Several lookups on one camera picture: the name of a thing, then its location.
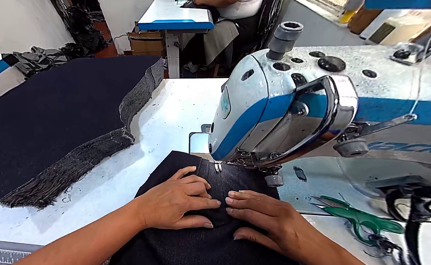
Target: machine brand logo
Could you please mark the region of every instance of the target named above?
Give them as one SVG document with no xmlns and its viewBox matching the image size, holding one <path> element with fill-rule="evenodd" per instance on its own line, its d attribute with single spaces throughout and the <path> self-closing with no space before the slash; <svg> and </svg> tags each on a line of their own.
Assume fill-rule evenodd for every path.
<svg viewBox="0 0 431 265">
<path fill-rule="evenodd" d="M 404 142 L 373 142 L 367 145 L 370 150 L 377 151 L 404 151 L 404 152 L 429 152 L 431 144 L 409 144 Z"/>
</svg>

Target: white table top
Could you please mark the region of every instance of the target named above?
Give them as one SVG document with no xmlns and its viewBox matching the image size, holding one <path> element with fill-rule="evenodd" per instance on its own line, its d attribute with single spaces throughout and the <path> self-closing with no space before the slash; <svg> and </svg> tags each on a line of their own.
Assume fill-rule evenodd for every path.
<svg viewBox="0 0 431 265">
<path fill-rule="evenodd" d="M 188 30 L 214 28 L 207 9 L 180 8 L 182 1 L 154 0 L 139 20 L 141 30 Z"/>
<path fill-rule="evenodd" d="M 54 206 L 35 208 L 0 206 L 0 240 L 46 245 L 75 231 L 134 198 L 139 187 L 172 151 L 188 152 L 189 133 L 211 123 L 226 79 L 169 79 L 153 92 L 152 99 L 131 124 L 135 144 L 106 158 L 82 180 L 58 197 Z M 332 216 L 304 215 L 319 231 L 352 252 L 366 264 L 384 263 L 364 253 L 345 220 Z M 403 236 L 388 234 L 404 246 Z M 431 265 L 431 223 L 419 236 L 422 264 Z"/>
</svg>

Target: table leg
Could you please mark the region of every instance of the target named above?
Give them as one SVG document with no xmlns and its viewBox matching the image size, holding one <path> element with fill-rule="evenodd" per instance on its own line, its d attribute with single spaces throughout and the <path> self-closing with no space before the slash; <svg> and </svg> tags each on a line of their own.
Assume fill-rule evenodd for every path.
<svg viewBox="0 0 431 265">
<path fill-rule="evenodd" d="M 168 33 L 165 31 L 166 36 L 166 54 L 168 56 L 168 74 L 170 78 L 180 77 L 180 48 L 178 35 Z"/>
</svg>

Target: green-handled scissors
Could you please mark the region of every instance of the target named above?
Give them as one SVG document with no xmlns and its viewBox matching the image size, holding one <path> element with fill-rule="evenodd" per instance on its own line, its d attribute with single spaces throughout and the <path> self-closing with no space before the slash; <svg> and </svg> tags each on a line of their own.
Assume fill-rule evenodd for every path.
<svg viewBox="0 0 431 265">
<path fill-rule="evenodd" d="M 322 206 L 314 203 L 313 205 L 322 208 L 322 210 L 333 216 L 348 219 L 348 221 L 350 221 L 353 225 L 356 236 L 366 245 L 374 246 L 374 242 L 362 237 L 362 225 L 368 227 L 374 234 L 377 235 L 380 235 L 381 231 L 393 232 L 397 234 L 403 234 L 405 232 L 405 229 L 399 223 L 355 209 L 345 201 L 341 201 L 329 196 L 311 197 L 328 206 Z"/>
</svg>

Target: fabric pile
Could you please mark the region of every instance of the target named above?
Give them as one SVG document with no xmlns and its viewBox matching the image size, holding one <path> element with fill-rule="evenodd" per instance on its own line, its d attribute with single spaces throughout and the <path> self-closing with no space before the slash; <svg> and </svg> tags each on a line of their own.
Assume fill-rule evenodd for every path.
<svg viewBox="0 0 431 265">
<path fill-rule="evenodd" d="M 1 96 L 0 204 L 45 208 L 103 158 L 132 145 L 131 119 L 162 79 L 157 56 L 83 58 Z"/>
</svg>

